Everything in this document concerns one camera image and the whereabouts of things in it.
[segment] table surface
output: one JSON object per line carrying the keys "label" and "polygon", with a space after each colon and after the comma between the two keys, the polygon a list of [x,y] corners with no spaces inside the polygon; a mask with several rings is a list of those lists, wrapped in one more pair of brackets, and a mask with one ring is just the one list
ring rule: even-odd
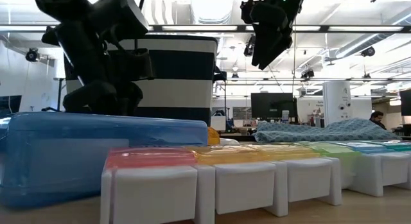
{"label": "table surface", "polygon": [[[343,191],[338,207],[318,200],[293,202],[287,217],[277,218],[263,209],[217,215],[216,224],[409,224],[411,191],[386,187],[384,197]],[[100,199],[91,198],[32,211],[0,207],[0,223],[7,224],[98,224]],[[178,222],[188,224],[191,221]]]}

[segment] person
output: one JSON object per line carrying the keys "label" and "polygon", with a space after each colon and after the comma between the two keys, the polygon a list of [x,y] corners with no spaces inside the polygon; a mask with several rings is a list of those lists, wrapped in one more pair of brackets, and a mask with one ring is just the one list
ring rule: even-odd
{"label": "person", "polygon": [[383,123],[381,123],[381,120],[383,119],[383,117],[384,117],[384,113],[383,113],[383,112],[375,111],[375,112],[373,112],[373,113],[371,114],[370,121],[372,121],[374,124],[380,126],[381,128],[387,130],[387,129],[385,128],[385,125],[384,125]]}

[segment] desk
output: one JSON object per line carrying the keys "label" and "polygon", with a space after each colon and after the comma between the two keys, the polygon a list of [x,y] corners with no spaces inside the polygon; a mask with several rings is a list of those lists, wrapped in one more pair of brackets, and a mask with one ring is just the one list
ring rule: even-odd
{"label": "desk", "polygon": [[[263,209],[217,215],[216,224],[405,224],[411,223],[411,191],[387,187],[384,197],[343,191],[338,207],[308,200],[290,204],[290,214],[277,218]],[[91,198],[32,211],[9,211],[0,207],[0,223],[7,224],[98,224],[100,199]],[[190,221],[178,222],[188,224]]]}

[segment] white pillar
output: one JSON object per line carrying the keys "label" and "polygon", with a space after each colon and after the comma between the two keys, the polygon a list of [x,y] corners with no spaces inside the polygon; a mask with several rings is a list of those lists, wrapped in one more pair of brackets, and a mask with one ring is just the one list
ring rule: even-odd
{"label": "white pillar", "polygon": [[325,82],[323,87],[324,124],[325,126],[346,119],[351,119],[351,92],[348,81]]}

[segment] navy and white striped bin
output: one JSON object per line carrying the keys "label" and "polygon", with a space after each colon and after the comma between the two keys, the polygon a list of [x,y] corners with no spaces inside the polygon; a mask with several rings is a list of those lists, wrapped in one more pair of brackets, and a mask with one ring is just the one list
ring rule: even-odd
{"label": "navy and white striped bin", "polygon": [[[126,50],[147,48],[156,79],[135,82],[144,98],[136,116],[201,120],[210,125],[218,42],[211,37],[147,35],[120,42]],[[117,50],[109,45],[109,51]],[[81,87],[66,65],[67,93]]]}

